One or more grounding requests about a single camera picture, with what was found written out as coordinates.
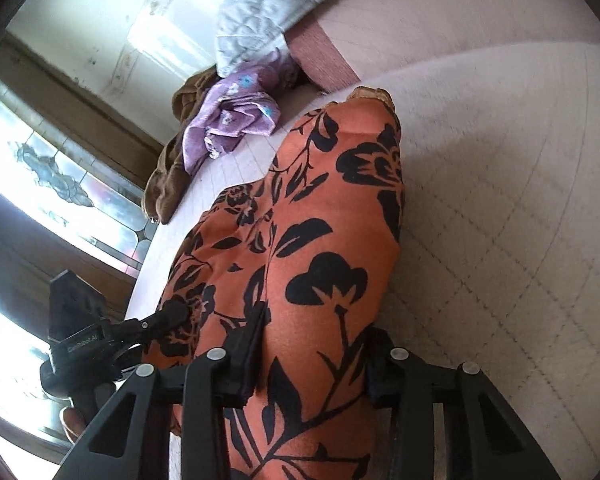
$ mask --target window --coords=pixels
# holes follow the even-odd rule
[[[1,81],[0,193],[64,240],[138,276],[156,229],[139,206],[142,190]]]
[[[48,344],[0,314],[0,434],[7,437],[7,433],[13,433],[8,427],[11,424],[18,428],[19,435],[27,435],[30,440],[56,450],[56,454],[63,454],[70,444],[64,436],[59,412],[68,402],[51,399],[40,385],[40,365],[47,359],[48,351]],[[14,455],[11,450],[7,454],[4,458],[11,467],[9,458]]]

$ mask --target stained glass window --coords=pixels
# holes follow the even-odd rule
[[[0,193],[79,249],[137,277],[154,238],[142,190],[0,81]]]

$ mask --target pink fabric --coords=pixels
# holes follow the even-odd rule
[[[583,0],[329,0],[313,14],[362,80],[488,46],[600,43],[600,22]],[[295,56],[291,44],[290,50]],[[316,46],[302,56],[302,67],[321,56]]]
[[[307,77],[327,92],[360,83],[312,12],[285,33],[285,40]]]
[[[257,63],[248,63],[220,80],[206,94],[199,113],[182,139],[184,167],[194,174],[200,158],[232,152],[245,134],[268,136],[276,127],[280,110],[269,95],[288,86],[297,66],[278,49]]]

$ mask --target orange floral dress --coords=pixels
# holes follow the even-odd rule
[[[183,301],[190,321],[145,362],[188,364],[267,309],[256,392],[224,413],[233,480],[366,476],[363,345],[399,252],[399,141],[390,98],[313,110],[266,176],[225,189],[178,251],[160,307]]]

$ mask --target black floral print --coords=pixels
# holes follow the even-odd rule
[[[238,213],[238,218],[236,220],[237,224],[242,225],[252,225],[256,221],[256,213],[258,212],[258,204],[255,200],[251,200],[247,207],[240,210]]]
[[[383,188],[378,191],[378,202],[387,227],[399,242],[404,190],[394,127],[387,124],[376,142],[363,142],[342,153],[336,161],[336,170],[345,182]]]
[[[286,286],[286,300],[297,305],[327,305],[347,308],[366,291],[366,270],[352,269],[336,253],[321,253],[314,257],[306,273],[292,279]]]
[[[200,297],[202,312],[200,313],[200,328],[202,328],[208,317],[216,310],[216,286],[205,285]]]
[[[306,136],[304,148],[298,153],[298,156],[286,168],[280,168],[278,158],[273,159],[270,173],[273,173],[271,181],[273,204],[276,205],[282,196],[282,181],[284,176],[290,179],[284,189],[284,198],[289,202],[298,202],[311,193],[319,186],[324,184],[329,173],[311,172],[311,146],[315,146],[321,152],[328,153],[333,150],[338,143],[338,123],[334,121],[326,111],[314,110],[305,115],[298,126],[293,128],[290,134],[297,132],[301,136]],[[309,135],[306,135],[306,127],[315,120]]]
[[[226,190],[226,203],[229,207],[236,207],[244,204],[251,198],[251,184],[241,184],[233,186]]]

